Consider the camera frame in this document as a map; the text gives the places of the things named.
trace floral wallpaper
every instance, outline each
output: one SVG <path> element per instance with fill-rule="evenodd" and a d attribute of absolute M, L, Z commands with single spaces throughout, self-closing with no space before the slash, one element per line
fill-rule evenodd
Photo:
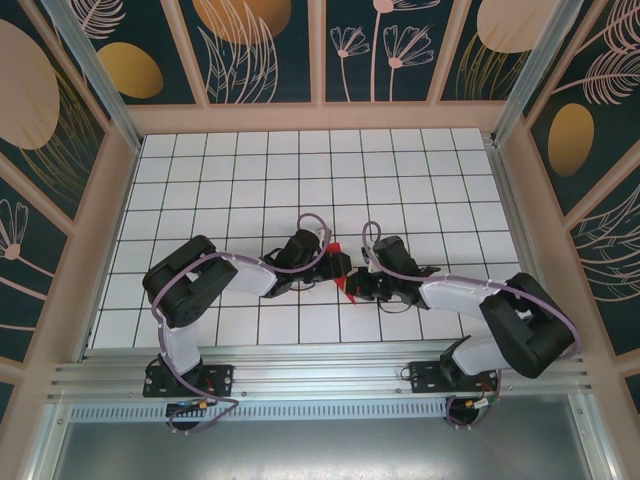
<path fill-rule="evenodd" d="M 68 0 L 68 3 L 124 103 L 195 102 L 160 1 Z M 39 0 L 37 4 L 51 21 Z"/>
<path fill-rule="evenodd" d="M 640 415 L 640 373 L 628 376 L 625 378 L 625 382 L 633 404 L 636 406 L 636 412 Z"/>
<path fill-rule="evenodd" d="M 640 139 L 640 1 L 612 0 L 531 127 L 567 214 Z"/>
<path fill-rule="evenodd" d="M 66 241 L 0 179 L 0 357 L 24 360 Z"/>
<path fill-rule="evenodd" d="M 473 0 L 441 100 L 506 100 L 557 0 Z"/>
<path fill-rule="evenodd" d="M 212 104 L 311 101 L 307 0 L 180 0 Z"/>
<path fill-rule="evenodd" d="M 571 236 L 613 350 L 640 348 L 640 167 Z"/>
<path fill-rule="evenodd" d="M 22 11 L 0 4 L 0 155 L 74 218 L 104 131 Z"/>
<path fill-rule="evenodd" d="M 327 102 L 424 101 L 450 0 L 328 0 Z"/>

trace vertical metal pole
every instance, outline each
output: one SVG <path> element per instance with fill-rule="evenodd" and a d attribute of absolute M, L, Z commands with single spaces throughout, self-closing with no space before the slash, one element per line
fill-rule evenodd
<path fill-rule="evenodd" d="M 531 55 L 529 55 L 496 122 L 492 132 L 493 143 L 496 147 L 500 148 L 509 137 L 524 107 L 562 45 L 565 35 L 578 16 L 582 2 L 583 0 L 560 0 L 556 5 L 551 19 L 531 51 Z"/>
<path fill-rule="evenodd" d="M 127 143 L 134 151 L 138 151 L 142 136 L 129 116 L 122 97 L 98 59 L 93 45 L 80 28 L 71 7 L 67 2 L 60 0 L 41 0 L 41 2 L 111 118 L 122 131 Z"/>

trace black mounting bracket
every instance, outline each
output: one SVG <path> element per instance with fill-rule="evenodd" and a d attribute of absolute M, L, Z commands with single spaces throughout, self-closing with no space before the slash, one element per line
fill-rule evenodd
<path fill-rule="evenodd" d="M 483 382 L 491 389 L 498 388 L 498 375 L 495 371 L 482 372 L 476 376 L 460 376 L 455 383 L 441 373 L 441 362 L 411 362 L 408 365 L 409 378 L 413 393 L 459 393 L 482 392 Z"/>
<path fill-rule="evenodd" d="M 183 378 L 198 390 L 217 397 L 229 397 L 233 385 L 233 365 L 202 365 L 201 363 L 183 375 Z M 145 398 L 193 398 L 196 394 L 178 382 L 169 369 L 161 363 L 146 368 L 142 396 Z"/>

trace metal plate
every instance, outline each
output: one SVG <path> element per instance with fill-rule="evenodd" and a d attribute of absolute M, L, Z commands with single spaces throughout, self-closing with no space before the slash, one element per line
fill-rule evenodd
<path fill-rule="evenodd" d="M 483 372 L 475 377 L 462 377 L 458 387 L 452 388 L 440 373 L 439 361 L 411 362 L 409 364 L 409 375 L 413 393 L 481 393 L 482 382 L 493 390 L 498 388 L 498 377 L 495 372 Z"/>
<path fill-rule="evenodd" d="M 191 390 L 182 386 L 162 366 L 147 367 L 142 396 L 145 398 L 193 398 Z M 218 397 L 229 397 L 233 385 L 233 365 L 204 365 L 195 387 Z"/>

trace grid mat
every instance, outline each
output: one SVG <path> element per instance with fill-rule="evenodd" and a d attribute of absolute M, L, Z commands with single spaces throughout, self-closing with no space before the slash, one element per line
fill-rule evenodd
<path fill-rule="evenodd" d="M 518 259 L 477 129 L 240 132 L 147 136 L 90 348 L 157 347 L 148 269 L 203 234 L 258 257 L 285 245 L 302 213 L 364 265 L 360 231 L 378 221 L 421 265 L 504 280 Z M 305 219 L 303 228 L 318 228 Z M 402 304 L 385 306 L 388 312 Z M 388 313 L 324 282 L 267 300 L 225 292 L 198 323 L 201 346 L 455 339 L 488 331 L 447 311 Z"/>

